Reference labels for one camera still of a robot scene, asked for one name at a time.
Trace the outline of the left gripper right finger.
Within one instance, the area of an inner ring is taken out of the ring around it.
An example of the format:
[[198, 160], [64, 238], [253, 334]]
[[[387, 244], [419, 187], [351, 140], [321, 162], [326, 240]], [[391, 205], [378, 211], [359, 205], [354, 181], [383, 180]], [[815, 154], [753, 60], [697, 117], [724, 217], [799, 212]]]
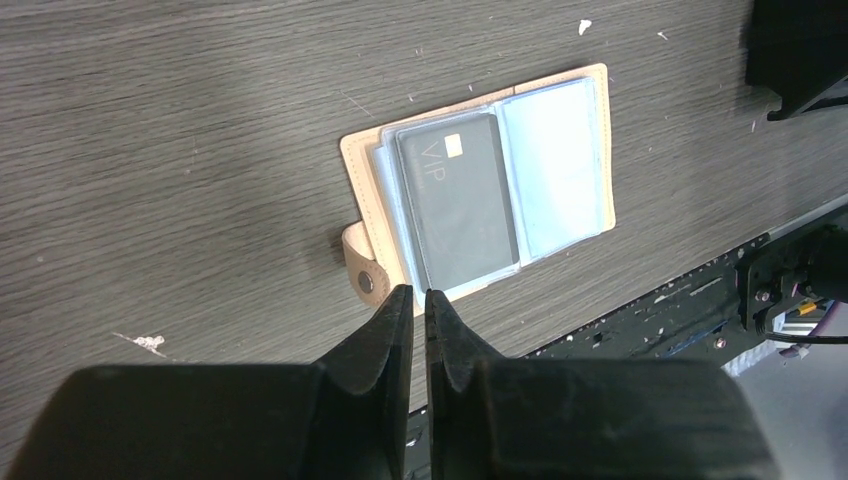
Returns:
[[519, 359], [425, 300], [435, 479], [777, 479], [743, 392], [690, 360]]

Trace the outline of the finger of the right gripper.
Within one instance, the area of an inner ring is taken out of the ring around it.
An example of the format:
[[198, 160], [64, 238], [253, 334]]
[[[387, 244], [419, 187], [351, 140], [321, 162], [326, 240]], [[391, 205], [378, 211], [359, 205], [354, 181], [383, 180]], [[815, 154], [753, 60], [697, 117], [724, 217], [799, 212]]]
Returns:
[[847, 104], [845, 0], [756, 0], [745, 48], [746, 84], [781, 99], [769, 121]]

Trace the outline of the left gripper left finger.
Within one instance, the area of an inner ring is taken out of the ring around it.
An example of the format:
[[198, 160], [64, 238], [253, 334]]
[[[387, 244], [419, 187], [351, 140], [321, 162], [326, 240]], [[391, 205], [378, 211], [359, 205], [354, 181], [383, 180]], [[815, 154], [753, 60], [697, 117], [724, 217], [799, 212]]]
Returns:
[[70, 375], [12, 479], [400, 479], [413, 291], [309, 364], [105, 365]]

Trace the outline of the beige leather card holder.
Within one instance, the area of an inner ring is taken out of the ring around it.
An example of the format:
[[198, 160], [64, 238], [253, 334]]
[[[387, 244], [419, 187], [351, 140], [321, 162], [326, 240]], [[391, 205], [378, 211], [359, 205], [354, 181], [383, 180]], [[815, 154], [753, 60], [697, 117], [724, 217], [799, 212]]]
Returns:
[[361, 218], [342, 234], [350, 283], [378, 306], [399, 285], [421, 312], [428, 290], [416, 266], [414, 227], [396, 133], [477, 112], [496, 116], [519, 252], [518, 263], [443, 291], [456, 300], [611, 230], [609, 78], [596, 63], [344, 136], [339, 148]]

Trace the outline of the black VIP credit card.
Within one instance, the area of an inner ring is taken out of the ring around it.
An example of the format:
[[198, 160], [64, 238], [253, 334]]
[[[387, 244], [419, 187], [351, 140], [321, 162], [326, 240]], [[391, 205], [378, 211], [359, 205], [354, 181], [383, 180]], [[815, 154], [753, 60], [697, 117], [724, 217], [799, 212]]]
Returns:
[[496, 116], [477, 112], [404, 128], [395, 140], [423, 286], [447, 291], [515, 266]]

